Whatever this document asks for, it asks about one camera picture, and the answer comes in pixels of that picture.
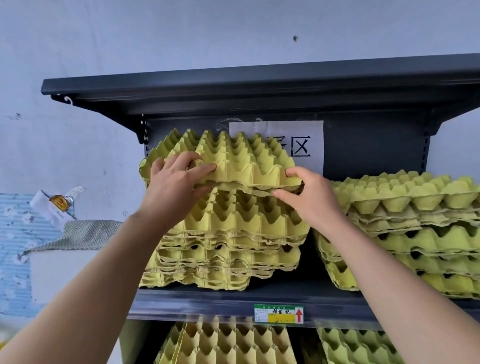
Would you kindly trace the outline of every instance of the white wall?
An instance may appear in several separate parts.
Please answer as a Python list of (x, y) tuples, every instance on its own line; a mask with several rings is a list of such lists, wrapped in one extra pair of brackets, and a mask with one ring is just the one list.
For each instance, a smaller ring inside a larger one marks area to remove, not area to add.
[[(44, 78), (480, 52), (479, 19), (476, 0), (2, 0), (0, 192), (80, 184), (77, 216), (116, 220), (143, 194), (136, 136)], [(428, 169), (480, 182), (478, 119), (444, 124)]]

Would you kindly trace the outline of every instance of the finger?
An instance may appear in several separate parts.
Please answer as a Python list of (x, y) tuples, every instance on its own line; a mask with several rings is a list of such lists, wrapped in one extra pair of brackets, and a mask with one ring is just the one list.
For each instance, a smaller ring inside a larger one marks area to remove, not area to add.
[(188, 165), (196, 159), (202, 159), (200, 154), (195, 152), (182, 152), (175, 163), (173, 163), (173, 167), (176, 170), (186, 170)]
[(173, 166), (173, 163), (175, 163), (175, 161), (177, 160), (177, 158), (179, 157), (178, 154), (172, 154), (170, 157), (167, 158), (167, 160), (165, 161), (165, 165), (164, 167), (165, 168), (170, 168), (171, 166)]
[(157, 158), (153, 161), (150, 169), (150, 178), (159, 173), (163, 168), (163, 158)]
[(212, 186), (200, 186), (193, 189), (192, 197), (197, 201), (204, 194), (209, 194), (212, 191)]
[(285, 174), (287, 175), (287, 177), (298, 176), (304, 182), (308, 182), (308, 180), (311, 180), (316, 173), (304, 167), (291, 167), (285, 170)]
[(275, 190), (272, 192), (272, 195), (279, 200), (282, 200), (286, 204), (292, 206), (295, 208), (295, 205), (298, 202), (299, 197), (296, 194), (293, 194), (292, 192), (288, 192), (285, 190)]
[(187, 173), (191, 176), (193, 183), (197, 183), (207, 174), (212, 173), (216, 169), (215, 163), (202, 164), (188, 170)]

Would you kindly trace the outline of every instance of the hand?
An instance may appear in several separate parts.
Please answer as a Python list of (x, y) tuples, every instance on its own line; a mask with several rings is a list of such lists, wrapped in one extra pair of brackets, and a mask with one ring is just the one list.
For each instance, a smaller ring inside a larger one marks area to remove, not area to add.
[(272, 195), (292, 206), (307, 224), (328, 237), (339, 224), (348, 222), (326, 178), (303, 167), (288, 168), (285, 174), (302, 178), (305, 183), (303, 191), (296, 195), (275, 190)]
[(152, 164), (150, 185), (138, 213), (152, 228), (160, 228), (162, 235), (182, 221), (200, 197), (212, 191), (210, 186), (194, 186), (213, 172), (216, 164), (187, 169), (195, 159), (201, 159), (198, 153), (182, 152), (165, 161), (158, 158)]

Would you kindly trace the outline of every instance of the shelving unit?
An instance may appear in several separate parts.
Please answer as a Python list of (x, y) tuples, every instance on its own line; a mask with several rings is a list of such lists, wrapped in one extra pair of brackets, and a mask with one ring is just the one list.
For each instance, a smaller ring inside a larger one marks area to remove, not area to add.
[[(425, 171), (441, 123), (480, 107), (480, 54), (247, 66), (47, 79), (53, 100), (99, 112), (136, 133), (145, 155), (176, 127), (197, 131), (241, 121), (323, 120), (331, 180)], [(172, 284), (140, 289), (130, 318), (253, 316), (254, 303), (301, 304), (305, 326), (378, 329), (358, 292), (336, 289), (314, 251), (299, 268), (252, 279), (242, 292)], [(480, 321), (480, 301), (455, 300)]]

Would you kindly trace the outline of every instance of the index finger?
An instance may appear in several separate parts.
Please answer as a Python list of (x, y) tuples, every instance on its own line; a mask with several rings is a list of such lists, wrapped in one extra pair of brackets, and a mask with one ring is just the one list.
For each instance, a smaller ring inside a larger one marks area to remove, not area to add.
[(311, 180), (317, 173), (312, 172), (304, 167), (290, 167), (285, 170), (287, 177), (297, 176), (304, 182)]
[(195, 152), (182, 152), (172, 167), (176, 170), (186, 170), (188, 165), (196, 159), (202, 159), (201, 155)]
[(207, 174), (213, 172), (216, 168), (215, 163), (201, 164), (200, 166), (189, 169), (187, 173), (191, 175), (193, 183), (199, 182)]

